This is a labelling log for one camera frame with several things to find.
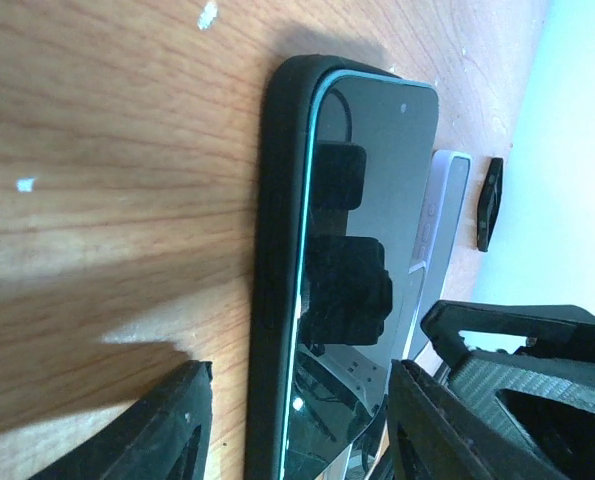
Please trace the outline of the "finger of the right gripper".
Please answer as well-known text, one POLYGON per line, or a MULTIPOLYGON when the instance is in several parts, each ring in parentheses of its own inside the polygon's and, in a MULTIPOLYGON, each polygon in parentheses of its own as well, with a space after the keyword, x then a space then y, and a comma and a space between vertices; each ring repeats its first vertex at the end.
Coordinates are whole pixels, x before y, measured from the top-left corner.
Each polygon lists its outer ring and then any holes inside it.
POLYGON ((438 301, 421 329, 487 427, 571 479, 595 479, 594 315, 438 301))

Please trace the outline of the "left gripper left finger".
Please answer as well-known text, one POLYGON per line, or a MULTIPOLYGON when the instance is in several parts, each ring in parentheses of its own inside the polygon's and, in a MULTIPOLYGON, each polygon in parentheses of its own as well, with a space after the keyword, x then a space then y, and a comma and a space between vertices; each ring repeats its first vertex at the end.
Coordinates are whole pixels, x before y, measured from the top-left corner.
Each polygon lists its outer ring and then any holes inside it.
POLYGON ((189 360, 35 479, 202 479, 212 425, 212 364, 189 360))

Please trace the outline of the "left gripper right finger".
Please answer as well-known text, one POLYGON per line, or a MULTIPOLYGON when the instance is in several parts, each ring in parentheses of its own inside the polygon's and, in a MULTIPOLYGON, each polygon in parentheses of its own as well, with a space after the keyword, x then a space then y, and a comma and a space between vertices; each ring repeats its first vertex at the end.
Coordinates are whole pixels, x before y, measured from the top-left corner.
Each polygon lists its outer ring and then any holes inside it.
POLYGON ((412 361, 391 363, 387 416, 396 479, 565 477, 487 427, 412 361))

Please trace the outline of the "lilac phone case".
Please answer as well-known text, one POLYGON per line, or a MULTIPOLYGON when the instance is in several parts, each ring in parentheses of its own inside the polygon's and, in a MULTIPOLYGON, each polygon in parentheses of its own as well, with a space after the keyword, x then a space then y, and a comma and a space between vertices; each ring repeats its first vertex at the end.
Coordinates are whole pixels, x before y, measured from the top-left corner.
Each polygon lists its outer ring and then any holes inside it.
POLYGON ((414 359, 428 342, 421 320, 441 298, 470 172, 471 157, 438 150, 431 159, 413 257, 409 269, 413 286, 412 323, 404 357, 414 359))

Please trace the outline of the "black phone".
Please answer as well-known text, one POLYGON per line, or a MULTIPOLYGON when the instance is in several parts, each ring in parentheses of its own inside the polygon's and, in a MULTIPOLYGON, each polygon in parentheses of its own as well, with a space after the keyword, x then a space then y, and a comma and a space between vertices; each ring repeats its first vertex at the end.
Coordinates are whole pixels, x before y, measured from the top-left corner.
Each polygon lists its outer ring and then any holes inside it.
POLYGON ((308 129, 282 475, 323 473, 379 416, 424 272, 412 264, 438 123, 427 85, 342 70, 308 129))
POLYGON ((504 160, 493 157, 481 188, 477 204, 477 248, 487 252, 498 218, 503 189, 504 160))

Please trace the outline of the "black phone case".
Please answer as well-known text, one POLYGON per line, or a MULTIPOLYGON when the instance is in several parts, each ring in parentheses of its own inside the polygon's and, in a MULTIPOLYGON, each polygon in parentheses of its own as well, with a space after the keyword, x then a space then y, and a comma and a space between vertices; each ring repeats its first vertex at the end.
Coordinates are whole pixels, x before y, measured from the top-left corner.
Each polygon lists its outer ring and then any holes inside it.
POLYGON ((243 476, 283 476, 294 315, 302 265, 312 128, 317 103, 344 73, 400 77, 333 55, 297 55, 271 75, 263 95, 243 476))

